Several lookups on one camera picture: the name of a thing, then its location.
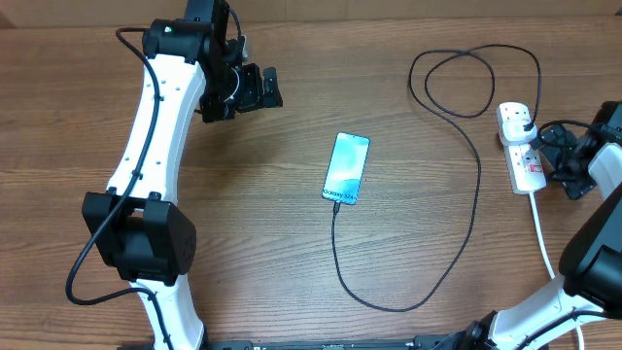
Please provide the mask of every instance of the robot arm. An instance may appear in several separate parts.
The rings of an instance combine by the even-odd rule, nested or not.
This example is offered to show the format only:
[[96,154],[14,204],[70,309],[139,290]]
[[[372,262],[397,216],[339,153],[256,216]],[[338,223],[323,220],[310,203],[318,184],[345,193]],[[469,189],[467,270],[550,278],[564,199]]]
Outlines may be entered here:
[[[473,322],[464,334],[454,337],[459,340],[454,340],[448,349],[536,350],[573,330],[577,324],[603,319],[595,315],[619,318],[622,310],[622,147],[608,140],[619,140],[620,123],[622,104],[606,102],[593,123],[599,124],[601,131],[588,131],[577,142],[582,147],[571,149],[573,153],[565,158],[566,163],[554,165],[556,170],[563,169],[566,175],[579,180],[574,184],[563,183],[570,198],[584,195],[588,189],[584,184],[592,182],[599,186],[605,198],[564,250],[560,274],[518,305]],[[568,137],[565,133],[568,131],[558,128],[549,135]],[[549,161],[555,158],[550,149],[547,152],[544,153]]]
[[[230,120],[235,112],[281,107],[276,70],[248,58],[248,42],[240,33],[226,40],[230,8],[224,0],[189,0],[183,19],[156,19],[143,35],[143,52],[155,72],[147,67],[143,91],[127,147],[106,193],[86,194],[83,216],[91,234],[107,218],[95,241],[102,260],[135,289],[151,291],[156,304],[141,294],[154,329],[155,350],[203,349],[207,336],[194,310],[188,271],[196,249],[196,230],[177,208],[179,166],[194,113],[206,123]],[[129,197],[122,201],[146,143],[159,86],[159,112],[145,161]],[[119,212],[113,207],[122,202]],[[166,329],[163,333],[160,322]]]

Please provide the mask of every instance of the phone screen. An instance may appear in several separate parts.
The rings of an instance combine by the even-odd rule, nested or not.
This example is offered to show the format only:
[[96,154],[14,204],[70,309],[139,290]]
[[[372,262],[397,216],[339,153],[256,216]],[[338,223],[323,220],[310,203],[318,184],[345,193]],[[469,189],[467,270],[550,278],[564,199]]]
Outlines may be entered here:
[[337,134],[322,191],[323,198],[346,204],[357,202],[368,149],[368,138],[345,132]]

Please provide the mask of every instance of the extension socket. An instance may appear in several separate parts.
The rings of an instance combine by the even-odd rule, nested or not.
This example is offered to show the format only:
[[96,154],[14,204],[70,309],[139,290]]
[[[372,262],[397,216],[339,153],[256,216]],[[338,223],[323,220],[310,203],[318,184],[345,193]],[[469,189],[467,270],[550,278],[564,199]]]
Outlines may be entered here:
[[522,103],[504,102],[497,108],[499,137],[504,146],[518,146],[536,138],[537,130],[525,130],[532,121],[529,109]]
[[546,186],[540,155],[529,143],[503,146],[509,179],[516,194],[535,192]]
[[540,155],[529,141],[536,137],[536,126],[525,131],[530,123],[529,109],[518,102],[505,102],[497,108],[499,138],[503,143],[509,180],[516,194],[535,192],[546,186]]

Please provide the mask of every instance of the wooden table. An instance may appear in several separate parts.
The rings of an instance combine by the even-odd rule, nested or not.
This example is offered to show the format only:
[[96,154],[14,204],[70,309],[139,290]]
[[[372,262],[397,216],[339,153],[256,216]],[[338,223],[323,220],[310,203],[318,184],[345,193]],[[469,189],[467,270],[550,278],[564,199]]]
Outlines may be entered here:
[[[507,43],[540,59],[539,123],[590,122],[620,98],[622,18],[477,18],[244,25],[252,61],[278,68],[285,107],[234,122],[192,122],[180,208],[197,228],[194,304],[213,340],[255,342],[408,338],[449,333],[547,283],[529,201],[509,185],[495,106],[534,106],[536,70],[523,53],[481,54],[498,76],[493,107],[458,120],[482,158],[472,238],[421,308],[374,311],[346,295],[330,249],[331,203],[321,199],[338,131],[367,135],[360,202],[343,207],[337,245],[344,278],[373,302],[421,299],[467,234],[476,166],[464,139],[406,89],[417,53]],[[113,28],[0,31],[0,348],[112,349],[149,340],[138,297],[80,307],[67,272],[88,239],[87,191],[102,192],[127,141],[142,83],[138,59]],[[440,57],[422,59],[415,85]],[[431,90],[474,112],[490,88],[485,67],[462,59],[439,69]],[[537,194],[552,261],[601,202],[570,201],[557,186]],[[97,252],[76,294],[124,288]],[[617,349],[622,323],[584,328],[587,347]],[[565,336],[553,349],[574,349]]]

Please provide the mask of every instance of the black wire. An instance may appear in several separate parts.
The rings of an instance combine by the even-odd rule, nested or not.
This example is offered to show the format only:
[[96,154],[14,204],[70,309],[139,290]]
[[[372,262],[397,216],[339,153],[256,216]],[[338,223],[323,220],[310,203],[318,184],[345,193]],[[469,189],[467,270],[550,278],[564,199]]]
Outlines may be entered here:
[[574,177],[569,177],[569,178],[558,177],[557,176],[557,170],[552,171],[547,176],[546,180],[552,181],[552,182],[576,182],[576,178],[574,178]]
[[597,316],[597,317],[603,317],[603,318],[608,318],[608,319],[620,319],[619,316],[617,315],[612,315],[606,312],[596,312],[596,311],[572,311],[570,314],[556,320],[555,322],[553,322],[552,324],[544,327],[543,329],[535,332],[534,334],[528,336],[519,346],[518,348],[516,348],[516,350],[522,350],[524,349],[526,346],[529,346],[530,343],[532,343],[534,340],[538,339],[539,337],[541,337],[542,335],[550,332],[551,330],[555,329],[556,327],[564,324],[566,321],[573,319],[574,321],[576,321],[577,317],[579,316]]
[[130,49],[134,54],[136,54],[136,56],[138,56],[138,58],[140,58],[140,60],[143,62],[143,64],[145,65],[145,67],[147,68],[147,70],[149,71],[149,75],[152,78],[152,81],[154,82],[154,111],[152,114],[152,120],[151,123],[149,125],[149,130],[147,131],[147,136],[145,137],[145,144],[143,145],[143,149],[140,153],[140,156],[138,157],[138,161],[136,162],[136,167],[134,168],[134,170],[132,170],[131,173],[131,178],[129,180],[129,183],[127,185],[127,188],[125,189],[125,191],[123,192],[121,198],[119,199],[119,202],[117,203],[117,205],[115,205],[113,207],[113,210],[110,212],[110,214],[108,215],[108,217],[106,217],[106,219],[104,219],[104,221],[101,223],[101,225],[97,228],[97,231],[91,236],[90,240],[86,243],[85,248],[82,250],[82,252],[80,253],[80,255],[78,256],[78,258],[76,259],[76,261],[74,262],[74,265],[71,267],[71,270],[69,271],[69,275],[67,276],[67,282],[65,284],[65,294],[67,295],[67,298],[78,305],[94,305],[94,304],[98,304],[100,302],[104,302],[113,298],[118,298],[124,295],[128,295],[131,293],[144,293],[149,297],[149,300],[154,304],[154,309],[155,309],[155,314],[157,315],[157,321],[159,323],[159,327],[162,330],[162,335],[164,336],[164,342],[166,342],[166,345],[168,346],[169,350],[174,350],[173,349],[173,343],[171,342],[170,339],[170,334],[168,334],[168,332],[166,331],[166,325],[164,325],[164,318],[162,316],[162,311],[159,307],[159,303],[157,302],[157,298],[156,298],[156,294],[154,292],[152,292],[151,290],[147,289],[147,288],[127,288],[124,289],[122,291],[118,291],[118,292],[114,292],[114,293],[110,293],[107,296],[103,296],[103,297],[97,297],[94,299],[80,299],[74,296],[73,294],[73,283],[74,283],[74,279],[76,278],[76,274],[78,273],[78,270],[80,269],[80,266],[82,265],[83,261],[86,258],[86,255],[88,254],[88,252],[90,251],[90,249],[92,248],[93,244],[95,244],[95,242],[97,241],[97,239],[99,238],[99,236],[104,232],[104,230],[106,230],[106,228],[112,223],[112,221],[118,216],[123,204],[125,203],[125,201],[127,200],[127,198],[129,197],[129,194],[132,192],[132,190],[134,189],[134,186],[136,185],[136,182],[139,180],[139,178],[141,177],[141,169],[143,167],[143,163],[145,162],[145,158],[147,157],[147,151],[149,150],[149,146],[152,142],[152,139],[154,137],[154,131],[156,130],[156,122],[157,122],[157,114],[159,112],[159,102],[160,102],[160,95],[159,95],[159,84],[157,82],[157,76],[156,76],[156,72],[154,71],[154,68],[152,67],[151,63],[149,63],[149,60],[140,52],[138,51],[138,49],[136,49],[133,45],[131,45],[127,40],[125,40],[125,38],[122,37],[122,33],[126,33],[126,32],[145,32],[147,29],[145,28],[133,28],[133,27],[125,27],[125,28],[119,28],[116,31],[116,35],[117,38],[128,48]]
[[[506,45],[506,44],[489,44],[489,45],[483,45],[480,47],[476,47],[476,48],[472,48],[472,49],[468,49],[468,50],[430,50],[430,51],[426,51],[426,52],[422,52],[420,53],[414,60],[414,63],[422,56],[429,54],[429,53],[455,53],[452,56],[449,56],[445,59],[443,59],[442,61],[438,62],[438,64],[436,64],[431,70],[430,72],[428,72],[428,74],[426,75],[426,79],[424,80],[424,90],[426,92],[426,95],[428,96],[428,98],[430,99],[430,101],[433,103],[434,106],[436,106],[436,108],[438,108],[439,110],[454,116],[454,117],[458,117],[458,118],[476,118],[481,116],[482,114],[484,114],[487,110],[488,107],[490,107],[490,104],[493,102],[493,97],[495,96],[495,72],[493,71],[493,67],[488,63],[488,61],[486,61],[484,58],[480,57],[479,55],[472,53],[474,51],[477,50],[481,50],[481,49],[487,49],[487,48],[508,48],[508,49],[514,49],[514,50],[518,50],[521,51],[523,53],[528,54],[533,60],[534,63],[536,64],[536,70],[537,70],[537,94],[536,94],[536,106],[534,107],[534,116],[532,117],[532,121],[529,122],[528,124],[525,125],[525,130],[531,130],[532,127],[534,127],[534,124],[536,123],[536,118],[537,118],[537,113],[539,111],[539,105],[540,105],[540,92],[542,90],[542,72],[540,70],[540,63],[537,60],[537,57],[530,52],[527,49],[523,49],[521,47],[517,47],[517,46],[513,46],[513,45]],[[486,65],[486,68],[488,68],[488,71],[490,72],[490,77],[492,80],[492,88],[491,88],[491,93],[490,93],[490,98],[488,99],[488,102],[486,103],[486,106],[479,112],[472,114],[472,115],[461,115],[459,113],[453,112],[451,110],[446,109],[445,107],[441,106],[439,103],[436,102],[436,100],[434,100],[432,98],[432,95],[430,94],[429,90],[428,90],[428,79],[430,78],[430,75],[441,65],[449,62],[450,60],[456,59],[458,57],[462,57],[465,55],[469,55],[473,58],[478,59],[479,61],[481,61],[482,63],[484,63],[484,65]]]
[[235,50],[229,56],[223,58],[224,62],[230,63],[237,58],[237,55],[244,50],[244,47],[242,46],[242,28],[240,28],[240,21],[237,19],[237,14],[231,8],[229,8],[229,12],[231,13],[233,20],[235,21],[235,26],[237,27],[237,43],[235,44]]
[[[414,304],[412,306],[409,306],[409,307],[404,307],[404,308],[388,308],[388,307],[374,305],[374,304],[372,304],[372,303],[370,303],[368,301],[363,300],[362,298],[360,298],[357,295],[355,295],[348,288],[346,283],[344,282],[344,280],[343,280],[343,278],[341,276],[341,270],[339,269],[339,260],[337,258],[337,250],[336,250],[336,247],[335,247],[334,224],[335,224],[335,220],[336,220],[336,217],[337,217],[337,213],[339,212],[339,203],[335,202],[335,206],[333,208],[333,215],[332,215],[331,236],[332,236],[332,254],[334,256],[334,264],[335,264],[335,267],[336,267],[336,270],[337,270],[337,277],[339,278],[339,282],[341,283],[341,286],[350,295],[350,297],[352,297],[354,300],[360,302],[361,304],[363,304],[363,305],[365,305],[367,307],[370,307],[372,309],[379,310],[379,311],[386,311],[386,312],[406,312],[406,311],[414,310],[414,309],[418,308],[419,306],[423,305],[424,303],[426,303],[426,301],[428,301],[433,296],[433,294],[436,292],[438,287],[440,287],[440,284],[443,282],[445,277],[447,277],[447,275],[449,274],[451,269],[454,267],[454,265],[456,264],[456,262],[460,258],[460,255],[463,253],[463,251],[465,250],[465,247],[468,244],[468,240],[470,239],[471,233],[473,231],[473,225],[475,223],[475,212],[476,212],[476,209],[477,209],[477,197],[479,196],[479,187],[480,187],[481,178],[482,178],[482,164],[481,164],[481,160],[479,158],[479,154],[477,153],[477,149],[475,149],[475,146],[470,141],[470,139],[468,138],[467,134],[457,124],[452,122],[449,118],[447,118],[447,117],[443,116],[442,114],[436,112],[431,107],[429,107],[426,104],[424,104],[417,97],[417,94],[415,93],[415,90],[412,87],[412,73],[413,73],[413,70],[415,68],[415,64],[417,63],[419,58],[421,58],[422,56],[424,56],[426,54],[431,54],[431,53],[455,53],[454,55],[452,55],[452,56],[450,56],[448,58],[445,58],[442,61],[440,61],[438,64],[436,64],[430,70],[430,72],[428,72],[428,74],[426,75],[426,79],[424,81],[424,90],[426,92],[426,95],[430,99],[430,101],[434,104],[434,106],[436,106],[441,111],[443,111],[443,112],[445,112],[445,113],[447,113],[447,114],[449,114],[451,116],[458,117],[458,118],[467,118],[467,119],[477,118],[477,117],[481,116],[482,114],[484,114],[488,110],[488,107],[491,105],[491,103],[493,101],[493,97],[495,95],[495,73],[493,71],[493,67],[484,58],[480,57],[479,55],[477,55],[475,53],[472,53],[474,51],[481,50],[481,49],[486,49],[486,48],[510,48],[510,49],[515,49],[515,50],[527,53],[534,60],[534,62],[536,63],[536,69],[537,69],[536,106],[535,106],[535,109],[534,109],[534,116],[532,117],[532,121],[525,125],[525,129],[526,130],[531,130],[534,127],[534,124],[536,122],[536,117],[537,117],[537,111],[539,109],[540,91],[541,91],[541,87],[542,87],[542,74],[541,74],[541,71],[540,71],[540,64],[537,61],[536,56],[533,53],[531,53],[530,51],[528,51],[526,49],[523,49],[523,48],[516,47],[516,46],[512,46],[512,45],[490,44],[490,45],[484,45],[484,46],[476,47],[476,48],[469,49],[469,50],[430,50],[430,51],[419,53],[419,55],[417,55],[415,57],[415,59],[412,61],[412,64],[410,66],[410,71],[408,72],[408,88],[410,89],[410,93],[412,94],[412,97],[423,108],[425,108],[426,110],[428,110],[432,114],[438,116],[439,118],[443,119],[444,121],[446,121],[449,124],[451,124],[452,126],[454,126],[456,128],[456,130],[458,130],[458,132],[460,132],[460,134],[463,135],[465,140],[468,142],[468,145],[470,146],[471,150],[473,151],[473,155],[475,156],[475,161],[477,163],[477,183],[475,184],[475,194],[473,196],[473,209],[472,209],[471,216],[470,216],[470,223],[468,225],[468,231],[466,232],[466,238],[465,238],[465,241],[464,241],[462,247],[460,247],[460,250],[458,251],[458,254],[456,254],[456,258],[454,258],[454,260],[451,261],[451,263],[449,264],[449,267],[447,267],[445,272],[440,276],[440,278],[438,279],[438,282],[436,282],[436,284],[434,285],[432,290],[428,293],[428,295],[426,297],[424,297],[421,301],[419,301],[416,304]],[[456,113],[456,112],[453,112],[453,111],[450,111],[450,110],[446,109],[445,107],[441,106],[438,102],[436,102],[436,100],[433,99],[432,95],[430,94],[430,91],[428,90],[428,79],[430,78],[430,75],[432,74],[432,72],[434,70],[436,70],[438,67],[440,67],[441,65],[449,62],[452,59],[456,59],[458,57],[462,57],[462,56],[465,56],[465,55],[468,55],[468,56],[471,56],[473,58],[476,58],[480,62],[484,63],[484,65],[486,65],[486,68],[488,68],[488,70],[490,72],[490,75],[491,75],[491,79],[492,79],[492,89],[491,89],[490,97],[488,98],[488,102],[486,103],[486,106],[481,111],[479,111],[479,112],[477,112],[475,114],[472,114],[472,115],[462,115],[462,114],[459,114],[459,113]]]

